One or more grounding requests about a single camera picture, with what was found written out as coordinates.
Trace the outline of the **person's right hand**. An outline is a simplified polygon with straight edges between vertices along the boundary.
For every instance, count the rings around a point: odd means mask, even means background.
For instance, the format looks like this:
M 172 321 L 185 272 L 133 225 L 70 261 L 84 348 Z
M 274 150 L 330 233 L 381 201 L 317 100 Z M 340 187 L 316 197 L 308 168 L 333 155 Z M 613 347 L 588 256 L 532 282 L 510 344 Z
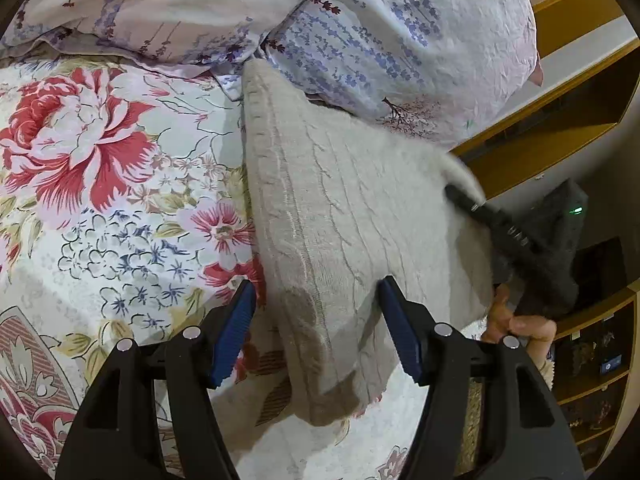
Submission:
M 554 363 L 548 354 L 556 335 L 556 323 L 540 315 L 515 315 L 508 307 L 509 295 L 509 287 L 505 284 L 496 288 L 488 310 L 486 328 L 480 339 L 498 344 L 508 335 L 526 338 L 527 354 L 544 382 L 552 389 Z

